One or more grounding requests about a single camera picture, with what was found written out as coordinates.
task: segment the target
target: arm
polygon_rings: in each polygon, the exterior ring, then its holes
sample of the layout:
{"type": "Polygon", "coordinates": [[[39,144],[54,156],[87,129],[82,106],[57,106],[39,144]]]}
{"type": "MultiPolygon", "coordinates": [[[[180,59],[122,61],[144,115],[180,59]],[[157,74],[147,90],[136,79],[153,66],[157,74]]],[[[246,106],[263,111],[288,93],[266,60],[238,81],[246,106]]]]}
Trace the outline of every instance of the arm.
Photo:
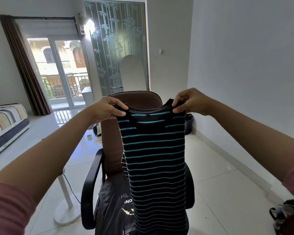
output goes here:
{"type": "Polygon", "coordinates": [[[24,191],[38,204],[71,157],[87,128],[92,123],[115,118],[115,115],[125,115],[125,112],[115,109],[113,105],[128,108],[118,99],[102,97],[3,168],[0,171],[0,182],[24,191]]]}
{"type": "Polygon", "coordinates": [[[195,88],[180,92],[174,102],[185,103],[175,110],[210,115],[264,168],[279,181],[294,168],[294,138],[261,124],[209,98],[195,88]]]}

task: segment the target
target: bamboo pattern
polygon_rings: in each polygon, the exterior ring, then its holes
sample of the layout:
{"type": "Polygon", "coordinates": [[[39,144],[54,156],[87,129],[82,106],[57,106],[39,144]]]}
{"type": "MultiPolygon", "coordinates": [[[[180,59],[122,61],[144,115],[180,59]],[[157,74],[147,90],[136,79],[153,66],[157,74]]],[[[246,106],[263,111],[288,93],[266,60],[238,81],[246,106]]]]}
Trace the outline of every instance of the bamboo pattern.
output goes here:
{"type": "Polygon", "coordinates": [[[120,62],[136,55],[143,63],[146,86],[147,54],[145,42],[145,4],[139,2],[84,0],[86,14],[95,24],[92,33],[102,95],[121,92],[120,62]]]}

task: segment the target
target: bed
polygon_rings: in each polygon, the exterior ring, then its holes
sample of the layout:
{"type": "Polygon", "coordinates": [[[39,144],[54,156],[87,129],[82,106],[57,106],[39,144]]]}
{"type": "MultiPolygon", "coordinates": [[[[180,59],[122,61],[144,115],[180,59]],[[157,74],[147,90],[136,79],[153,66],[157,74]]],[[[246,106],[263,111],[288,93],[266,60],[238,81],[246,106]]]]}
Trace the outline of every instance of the bed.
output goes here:
{"type": "Polygon", "coordinates": [[[21,104],[0,106],[0,152],[28,128],[29,119],[21,104]]]}

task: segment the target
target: roller blind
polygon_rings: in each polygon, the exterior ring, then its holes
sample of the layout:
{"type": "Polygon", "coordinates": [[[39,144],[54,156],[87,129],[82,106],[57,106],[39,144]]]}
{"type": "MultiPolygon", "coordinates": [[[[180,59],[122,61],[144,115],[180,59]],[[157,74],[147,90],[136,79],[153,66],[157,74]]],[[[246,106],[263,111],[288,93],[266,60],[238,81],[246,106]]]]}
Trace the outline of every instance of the roller blind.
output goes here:
{"type": "Polygon", "coordinates": [[[79,39],[74,20],[30,20],[16,19],[25,38],[67,36],[79,39]]]}

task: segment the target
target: curtain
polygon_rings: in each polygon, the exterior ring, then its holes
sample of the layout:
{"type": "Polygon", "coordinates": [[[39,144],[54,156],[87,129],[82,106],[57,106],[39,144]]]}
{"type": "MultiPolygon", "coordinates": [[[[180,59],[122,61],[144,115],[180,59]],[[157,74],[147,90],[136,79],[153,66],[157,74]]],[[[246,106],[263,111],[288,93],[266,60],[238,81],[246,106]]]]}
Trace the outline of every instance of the curtain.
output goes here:
{"type": "Polygon", "coordinates": [[[31,104],[34,115],[49,115],[52,109],[44,96],[35,70],[28,56],[24,39],[12,16],[0,15],[0,22],[10,45],[15,63],[31,104]]]}
{"type": "Polygon", "coordinates": [[[121,59],[135,55],[143,63],[148,89],[145,4],[84,0],[86,15],[95,24],[91,34],[102,95],[122,91],[121,59]]]}

